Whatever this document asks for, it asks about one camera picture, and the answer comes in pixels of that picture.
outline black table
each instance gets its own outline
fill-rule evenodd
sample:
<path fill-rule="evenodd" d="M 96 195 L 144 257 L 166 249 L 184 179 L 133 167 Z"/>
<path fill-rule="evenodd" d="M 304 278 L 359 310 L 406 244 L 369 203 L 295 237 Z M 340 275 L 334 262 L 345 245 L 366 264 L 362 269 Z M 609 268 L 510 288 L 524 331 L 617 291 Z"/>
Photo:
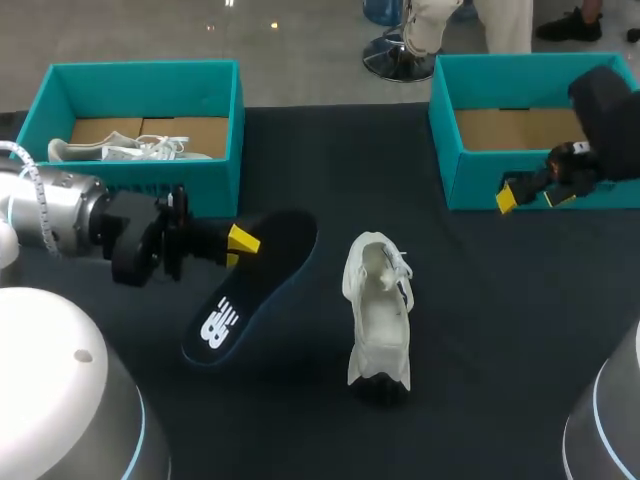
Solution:
<path fill-rule="evenodd" d="M 321 231 L 223 371 L 178 352 L 225 272 L 194 261 L 180 284 L 133 289 L 104 265 L 24 252 L 27 284 L 76 302 L 129 367 L 176 479 L 564 478 L 567 415 L 637 318 L 640 213 L 449 212 L 424 104 L 248 109 L 243 161 L 243 214 L 304 207 Z M 413 390 L 392 410 L 346 389 L 340 280 L 365 230 L 415 272 Z"/>

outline chair base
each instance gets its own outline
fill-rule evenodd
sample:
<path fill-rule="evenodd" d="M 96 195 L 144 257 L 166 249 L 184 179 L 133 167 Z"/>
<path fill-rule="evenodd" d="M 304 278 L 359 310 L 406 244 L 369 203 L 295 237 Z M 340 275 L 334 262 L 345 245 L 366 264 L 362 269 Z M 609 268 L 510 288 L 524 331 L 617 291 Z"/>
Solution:
<path fill-rule="evenodd" d="M 436 55 L 424 58 L 412 55 L 398 33 L 376 38 L 362 53 L 362 62 L 371 73 L 385 80 L 401 83 L 421 82 L 431 78 L 435 59 Z"/>

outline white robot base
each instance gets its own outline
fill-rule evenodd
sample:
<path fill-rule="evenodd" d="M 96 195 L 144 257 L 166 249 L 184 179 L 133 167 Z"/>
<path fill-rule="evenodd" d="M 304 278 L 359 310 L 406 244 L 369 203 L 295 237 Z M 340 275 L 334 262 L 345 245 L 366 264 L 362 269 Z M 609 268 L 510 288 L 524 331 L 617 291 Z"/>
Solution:
<path fill-rule="evenodd" d="M 30 288 L 0 288 L 0 309 L 0 478 L 171 477 L 159 423 L 89 316 Z"/>

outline white sneaker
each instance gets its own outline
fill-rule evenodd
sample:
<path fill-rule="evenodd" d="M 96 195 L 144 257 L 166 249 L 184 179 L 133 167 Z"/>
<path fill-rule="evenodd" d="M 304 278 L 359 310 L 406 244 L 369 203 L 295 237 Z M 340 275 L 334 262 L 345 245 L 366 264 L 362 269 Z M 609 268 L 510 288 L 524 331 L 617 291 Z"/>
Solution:
<path fill-rule="evenodd" d="M 381 233 L 365 232 L 349 252 L 342 294 L 353 306 L 355 345 L 347 384 L 386 374 L 411 390 L 409 312 L 413 272 L 394 243 Z"/>
<path fill-rule="evenodd" d="M 49 142 L 48 157 L 49 162 L 211 159 L 206 155 L 185 152 L 184 144 L 188 141 L 189 137 L 159 135 L 142 135 L 134 140 L 118 132 L 92 144 L 72 145 L 55 138 Z"/>

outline gray floor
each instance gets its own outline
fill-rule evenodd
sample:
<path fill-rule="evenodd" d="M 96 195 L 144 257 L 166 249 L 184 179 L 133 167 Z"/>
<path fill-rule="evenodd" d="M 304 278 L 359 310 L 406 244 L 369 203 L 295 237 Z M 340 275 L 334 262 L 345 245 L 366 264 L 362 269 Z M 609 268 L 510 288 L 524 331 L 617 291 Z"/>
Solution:
<path fill-rule="evenodd" d="M 623 51 L 640 75 L 640 45 L 623 40 L 640 27 L 640 2 L 605 4 L 605 37 L 586 49 Z M 536 0 L 535 21 L 573 5 Z M 427 100 L 428 82 L 398 85 L 364 69 L 361 50 L 381 31 L 361 0 L 234 0 L 231 8 L 225 0 L 0 0 L 0 111 L 28 108 L 50 63 L 155 58 L 238 59 L 247 106 Z M 484 51 L 482 26 L 451 24 L 445 48 Z"/>

